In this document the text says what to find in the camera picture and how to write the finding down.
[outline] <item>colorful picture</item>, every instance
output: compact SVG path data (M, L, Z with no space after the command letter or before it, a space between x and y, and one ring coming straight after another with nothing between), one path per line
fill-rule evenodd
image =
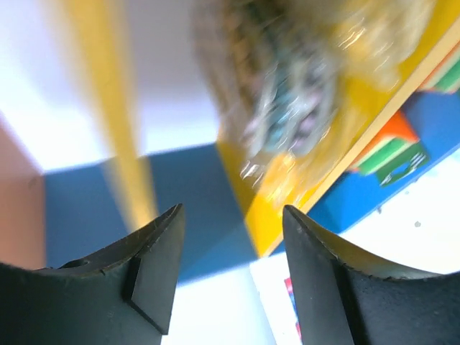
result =
M295 314L297 315L297 308L295 307L293 283L292 283L290 278L285 279L285 285L286 285L287 293L289 294L289 297L290 297L290 301L293 304ZM302 338L302 334L300 333L300 325L299 325L299 320L298 319L297 319L297 322L295 323L295 327L297 328L297 332L299 334L299 337Z
M383 126L362 150L349 170L363 176L375 174L380 185L399 181L428 162L428 153L402 111Z

